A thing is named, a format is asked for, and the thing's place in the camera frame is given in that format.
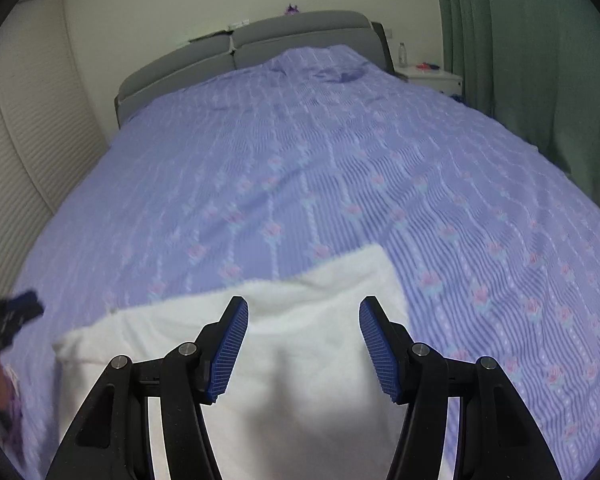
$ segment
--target curtain fold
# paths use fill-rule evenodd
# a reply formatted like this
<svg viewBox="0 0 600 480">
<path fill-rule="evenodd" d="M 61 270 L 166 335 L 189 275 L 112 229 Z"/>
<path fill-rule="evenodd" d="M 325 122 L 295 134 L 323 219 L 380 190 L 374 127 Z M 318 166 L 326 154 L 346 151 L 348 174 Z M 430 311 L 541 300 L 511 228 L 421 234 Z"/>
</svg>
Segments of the curtain fold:
<svg viewBox="0 0 600 480">
<path fill-rule="evenodd" d="M 440 0 L 445 68 L 467 105 L 600 207 L 600 14 L 590 0 Z"/>
</svg>

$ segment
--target white wardrobe door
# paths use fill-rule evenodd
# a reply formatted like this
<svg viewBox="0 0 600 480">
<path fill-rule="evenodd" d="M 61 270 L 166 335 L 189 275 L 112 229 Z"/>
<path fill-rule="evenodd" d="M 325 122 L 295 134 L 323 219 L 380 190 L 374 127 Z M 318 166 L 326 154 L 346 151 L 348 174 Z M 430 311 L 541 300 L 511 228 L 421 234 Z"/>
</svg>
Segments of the white wardrobe door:
<svg viewBox="0 0 600 480">
<path fill-rule="evenodd" d="M 0 29 L 0 110 L 24 167 L 58 210 L 107 149 L 75 69 L 62 0 L 26 0 Z"/>
<path fill-rule="evenodd" d="M 0 297 L 11 291 L 20 266 L 51 216 L 0 113 Z"/>
</svg>

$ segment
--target clear bottle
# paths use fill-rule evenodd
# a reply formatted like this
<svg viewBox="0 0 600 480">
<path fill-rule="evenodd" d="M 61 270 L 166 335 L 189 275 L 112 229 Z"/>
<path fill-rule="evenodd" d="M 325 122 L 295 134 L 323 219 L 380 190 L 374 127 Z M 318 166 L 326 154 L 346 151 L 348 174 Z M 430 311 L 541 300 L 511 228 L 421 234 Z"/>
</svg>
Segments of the clear bottle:
<svg viewBox="0 0 600 480">
<path fill-rule="evenodd" d="M 398 47 L 398 66 L 400 68 L 407 68 L 407 48 L 403 42 L 400 42 Z"/>
</svg>

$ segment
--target white wall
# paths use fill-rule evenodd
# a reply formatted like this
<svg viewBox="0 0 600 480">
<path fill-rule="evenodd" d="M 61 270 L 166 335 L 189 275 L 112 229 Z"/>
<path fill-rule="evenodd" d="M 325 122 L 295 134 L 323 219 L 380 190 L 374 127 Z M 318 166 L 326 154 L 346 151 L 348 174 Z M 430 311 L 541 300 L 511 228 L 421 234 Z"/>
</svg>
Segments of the white wall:
<svg viewBox="0 0 600 480">
<path fill-rule="evenodd" d="M 187 38 L 229 23 L 301 10 L 357 10 L 392 28 L 392 56 L 404 41 L 410 62 L 442 62 L 438 0 L 65 0 L 69 35 L 80 76 L 102 126 L 117 131 L 113 98 L 129 74 Z"/>
</svg>

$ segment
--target white towel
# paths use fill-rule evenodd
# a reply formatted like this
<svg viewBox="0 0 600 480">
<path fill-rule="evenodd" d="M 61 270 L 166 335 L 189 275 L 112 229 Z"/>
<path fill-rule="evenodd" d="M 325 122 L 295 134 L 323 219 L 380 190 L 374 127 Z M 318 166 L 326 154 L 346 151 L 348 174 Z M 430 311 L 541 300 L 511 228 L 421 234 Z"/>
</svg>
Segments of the white towel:
<svg viewBox="0 0 600 480">
<path fill-rule="evenodd" d="M 284 282 L 252 281 L 112 314 L 54 348 L 62 363 L 60 434 L 112 357 L 163 357 L 219 319 L 232 296 L 249 326 L 224 395 L 203 407 L 225 480 L 386 477 L 405 407 L 382 393 L 358 324 L 365 296 L 408 327 L 394 268 L 372 245 Z M 159 402 L 150 403 L 157 480 L 168 479 Z M 441 478 L 450 478 L 443 461 Z"/>
</svg>

